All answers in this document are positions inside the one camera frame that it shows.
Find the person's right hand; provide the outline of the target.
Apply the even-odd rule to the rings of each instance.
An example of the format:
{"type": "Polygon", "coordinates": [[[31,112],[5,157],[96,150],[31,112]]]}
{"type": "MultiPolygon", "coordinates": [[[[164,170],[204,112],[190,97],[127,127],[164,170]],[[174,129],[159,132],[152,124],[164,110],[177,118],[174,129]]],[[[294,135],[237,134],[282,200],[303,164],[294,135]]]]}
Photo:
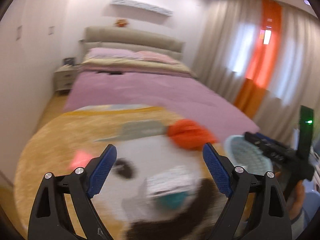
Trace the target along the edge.
{"type": "Polygon", "coordinates": [[[294,190],[291,192],[286,202],[289,218],[292,224],[300,217],[300,214],[302,213],[304,199],[305,188],[303,185],[303,181],[300,180],[295,186],[294,190]]]}

